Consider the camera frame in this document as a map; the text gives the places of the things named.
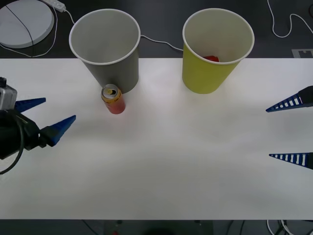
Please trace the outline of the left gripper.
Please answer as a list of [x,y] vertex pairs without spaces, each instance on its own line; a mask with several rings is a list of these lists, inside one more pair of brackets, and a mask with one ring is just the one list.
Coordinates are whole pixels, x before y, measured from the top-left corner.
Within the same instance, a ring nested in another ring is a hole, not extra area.
[[76,115],[39,130],[37,124],[21,113],[46,102],[46,98],[34,98],[15,102],[15,110],[0,112],[0,158],[11,156],[22,146],[31,150],[37,146],[54,147],[76,120]]

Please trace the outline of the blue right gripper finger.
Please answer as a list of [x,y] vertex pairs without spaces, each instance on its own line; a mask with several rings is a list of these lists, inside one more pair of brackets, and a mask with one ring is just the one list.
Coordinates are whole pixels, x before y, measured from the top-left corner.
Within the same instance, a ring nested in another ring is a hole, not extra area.
[[313,87],[308,86],[300,90],[298,93],[267,108],[266,112],[271,113],[276,111],[305,108],[312,106],[313,106]]
[[287,163],[313,169],[313,153],[273,153],[269,154],[270,157],[282,160]]

